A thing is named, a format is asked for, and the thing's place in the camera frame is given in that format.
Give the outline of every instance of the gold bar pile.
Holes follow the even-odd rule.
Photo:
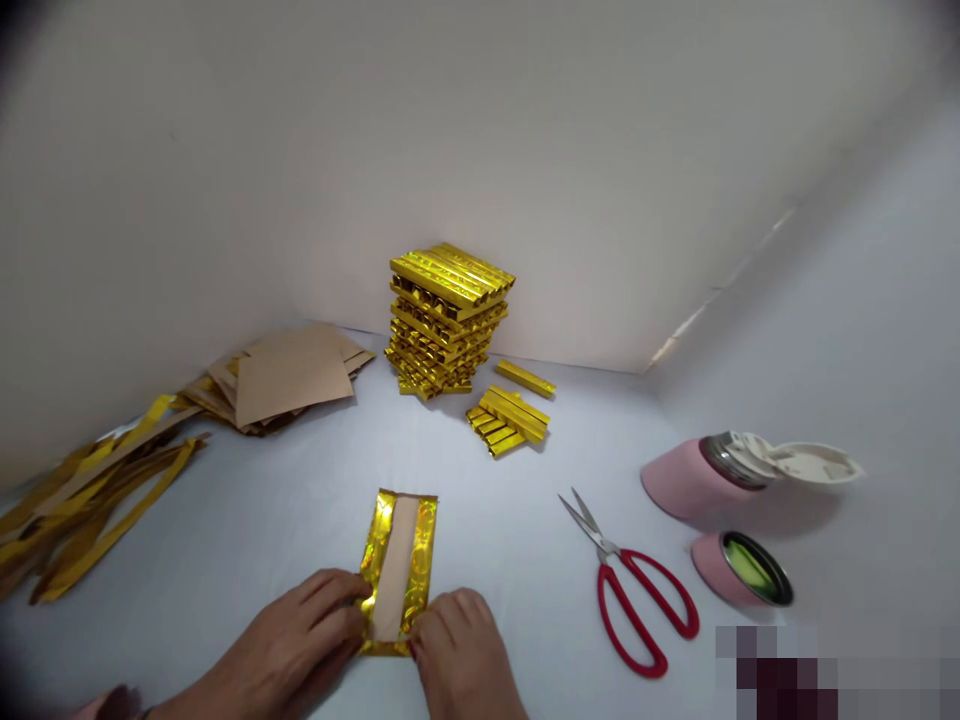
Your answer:
[[[384,355],[399,374],[400,394],[431,400],[471,392],[517,279],[447,243],[394,258],[390,269],[397,298]]]
[[[467,410],[467,422],[490,455],[498,458],[525,442],[540,443],[550,418],[521,400],[520,393],[491,385],[480,398],[480,405]]]

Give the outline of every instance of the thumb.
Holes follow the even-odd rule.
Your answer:
[[[362,645],[363,638],[347,640],[314,667],[287,701],[283,720],[307,717],[333,689]]]

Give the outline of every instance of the white cap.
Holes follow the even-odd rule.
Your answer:
[[[753,433],[731,432],[730,436],[727,452],[771,479],[798,480],[827,489],[864,475],[863,468],[847,453],[829,445],[794,442],[774,446]]]

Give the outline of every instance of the white wall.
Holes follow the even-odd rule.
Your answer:
[[[496,350],[636,372],[929,62],[924,4],[185,7],[303,314],[385,332],[387,258],[443,238],[520,279]]]
[[[0,96],[0,480],[294,317],[179,6],[48,3]]]
[[[960,65],[921,83],[651,373],[685,435],[843,447],[839,498],[700,523],[775,552],[797,616],[960,622]]]
[[[0,122],[0,473],[389,257],[520,278],[497,348],[642,369],[930,62],[914,0],[50,1]]]

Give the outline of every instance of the finger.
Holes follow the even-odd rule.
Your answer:
[[[457,602],[457,594],[452,593],[444,596],[443,600],[437,603],[436,611],[443,618],[447,630],[450,631],[450,637],[453,638],[453,644],[456,645],[457,638],[462,638],[464,632],[470,627],[470,621],[467,620],[463,608]]]
[[[422,654],[429,655],[439,663],[446,662],[453,654],[453,638],[443,619],[434,609],[428,608],[417,618],[410,637],[419,646],[418,651],[422,648]]]
[[[463,613],[464,617],[467,618],[467,622],[471,625],[483,625],[485,620],[483,614],[480,612],[479,606],[474,602],[471,595],[473,590],[469,588],[460,588],[455,593],[453,593],[453,599],[456,600],[457,605],[460,606],[460,611]]]
[[[457,595],[458,600],[470,606],[471,610],[469,615],[479,615],[484,622],[496,627],[497,621],[493,619],[493,613],[490,611],[490,606],[487,605],[487,601],[483,599],[483,595],[470,588],[461,588],[457,591]]]
[[[363,638],[341,644],[330,657],[317,665],[293,693],[284,710],[283,720],[301,720],[323,700],[343,675],[347,664],[363,646]]]
[[[297,587],[293,588],[290,592],[296,598],[298,603],[303,604],[314,593],[316,593],[320,588],[334,578],[349,574],[350,573],[348,573],[346,570],[339,570],[337,568],[324,568],[322,570],[317,570],[317,572],[297,585]]]
[[[307,657],[316,665],[337,647],[350,640],[363,639],[367,619],[359,608],[342,607],[318,622],[307,634]]]
[[[372,592],[370,584],[359,575],[337,575],[303,602],[302,612],[308,627],[313,627],[344,603],[358,597],[368,598]]]

